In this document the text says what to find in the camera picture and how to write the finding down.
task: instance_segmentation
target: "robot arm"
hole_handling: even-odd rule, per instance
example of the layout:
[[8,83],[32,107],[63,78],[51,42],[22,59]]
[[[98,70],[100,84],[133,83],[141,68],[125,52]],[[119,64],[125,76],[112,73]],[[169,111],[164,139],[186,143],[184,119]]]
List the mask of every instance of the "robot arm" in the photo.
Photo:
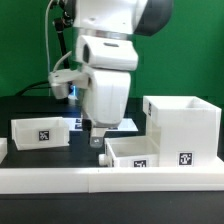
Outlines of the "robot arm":
[[72,51],[82,66],[77,71],[54,71],[49,81],[58,98],[68,96],[67,81],[85,89],[83,118],[92,122],[90,145],[100,147],[105,131],[117,127],[124,116],[129,71],[137,68],[138,55],[128,37],[150,36],[162,29],[173,0],[61,0],[60,5],[78,32]]

